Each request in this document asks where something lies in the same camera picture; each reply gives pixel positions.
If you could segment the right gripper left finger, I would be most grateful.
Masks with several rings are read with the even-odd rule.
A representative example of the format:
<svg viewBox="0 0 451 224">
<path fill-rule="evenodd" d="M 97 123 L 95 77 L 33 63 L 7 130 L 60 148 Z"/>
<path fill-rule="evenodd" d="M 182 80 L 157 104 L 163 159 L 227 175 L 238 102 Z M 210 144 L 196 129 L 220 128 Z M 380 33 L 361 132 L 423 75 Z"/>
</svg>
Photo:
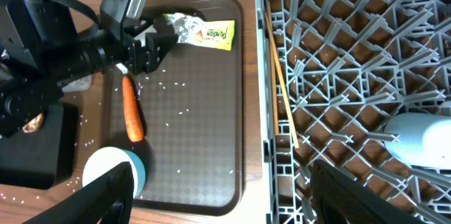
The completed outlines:
<svg viewBox="0 0 451 224">
<path fill-rule="evenodd" d="M 26 223 L 128 223 L 133 206 L 133 190 L 131 165 L 122 162 Z"/>
</svg>

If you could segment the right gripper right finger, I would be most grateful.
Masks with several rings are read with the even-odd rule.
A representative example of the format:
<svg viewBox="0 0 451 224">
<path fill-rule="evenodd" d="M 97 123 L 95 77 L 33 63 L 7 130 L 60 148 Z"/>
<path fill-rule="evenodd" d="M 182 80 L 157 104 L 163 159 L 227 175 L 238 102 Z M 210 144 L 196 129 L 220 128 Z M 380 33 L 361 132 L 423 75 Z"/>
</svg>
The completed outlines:
<svg viewBox="0 0 451 224">
<path fill-rule="evenodd" d="M 421 224 L 322 160 L 313 164 L 311 190 L 319 223 Z"/>
</svg>

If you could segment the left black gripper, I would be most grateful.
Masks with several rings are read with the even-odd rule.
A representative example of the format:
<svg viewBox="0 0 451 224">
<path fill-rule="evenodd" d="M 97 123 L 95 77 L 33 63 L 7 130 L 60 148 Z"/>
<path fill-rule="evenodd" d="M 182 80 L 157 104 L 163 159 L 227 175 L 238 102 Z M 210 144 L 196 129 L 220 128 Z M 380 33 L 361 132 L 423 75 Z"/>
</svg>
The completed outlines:
<svg viewBox="0 0 451 224">
<path fill-rule="evenodd" d="M 137 39 L 144 39 L 144 45 Z M 178 35 L 175 33 L 155 32 L 152 18 L 126 18 L 123 22 L 125 60 L 122 64 L 127 73 L 133 75 L 152 73 L 177 42 Z"/>
</svg>

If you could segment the yellow green snack wrapper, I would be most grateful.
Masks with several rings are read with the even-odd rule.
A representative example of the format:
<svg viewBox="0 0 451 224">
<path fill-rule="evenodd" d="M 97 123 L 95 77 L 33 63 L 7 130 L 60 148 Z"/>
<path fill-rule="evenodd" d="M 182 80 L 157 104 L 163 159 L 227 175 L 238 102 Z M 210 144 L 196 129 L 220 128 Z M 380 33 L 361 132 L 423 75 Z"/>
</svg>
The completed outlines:
<svg viewBox="0 0 451 224">
<path fill-rule="evenodd" d="M 206 48 L 230 51 L 235 35 L 234 20 L 203 21 L 201 18 L 183 13 L 163 15 L 178 36 L 179 44 L 190 44 Z"/>
</svg>

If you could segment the light blue cup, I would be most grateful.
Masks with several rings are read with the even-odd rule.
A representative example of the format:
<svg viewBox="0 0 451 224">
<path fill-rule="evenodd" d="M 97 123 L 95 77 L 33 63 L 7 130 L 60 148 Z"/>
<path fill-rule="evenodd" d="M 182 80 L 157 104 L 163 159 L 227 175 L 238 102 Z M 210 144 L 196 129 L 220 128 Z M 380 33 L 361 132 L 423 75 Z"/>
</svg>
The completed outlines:
<svg viewBox="0 0 451 224">
<path fill-rule="evenodd" d="M 426 168 L 450 169 L 450 118 L 425 113 L 402 113 L 392 118 L 385 133 L 398 135 L 386 142 L 398 161 Z"/>
</svg>

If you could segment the brown food scrap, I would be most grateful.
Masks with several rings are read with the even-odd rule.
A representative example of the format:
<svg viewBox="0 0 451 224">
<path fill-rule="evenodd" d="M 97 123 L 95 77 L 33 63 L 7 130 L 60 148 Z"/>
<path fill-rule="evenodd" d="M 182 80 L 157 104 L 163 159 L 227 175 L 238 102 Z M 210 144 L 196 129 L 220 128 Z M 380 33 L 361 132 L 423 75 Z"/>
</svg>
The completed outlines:
<svg viewBox="0 0 451 224">
<path fill-rule="evenodd" d="M 44 114 L 40 113 L 38 116 L 33 118 L 30 122 L 23 126 L 24 133 L 33 133 L 40 129 L 42 123 L 44 122 Z"/>
</svg>

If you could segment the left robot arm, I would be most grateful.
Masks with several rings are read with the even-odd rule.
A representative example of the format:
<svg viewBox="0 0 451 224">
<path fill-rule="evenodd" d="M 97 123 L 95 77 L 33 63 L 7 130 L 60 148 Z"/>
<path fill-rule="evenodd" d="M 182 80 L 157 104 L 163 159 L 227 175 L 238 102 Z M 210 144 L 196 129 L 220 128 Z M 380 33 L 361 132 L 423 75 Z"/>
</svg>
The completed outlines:
<svg viewBox="0 0 451 224">
<path fill-rule="evenodd" d="M 95 13 L 78 0 L 1 0 L 1 135 L 8 137 L 85 76 L 123 64 L 154 72 L 176 34 L 150 32 L 146 0 L 102 0 Z"/>
</svg>

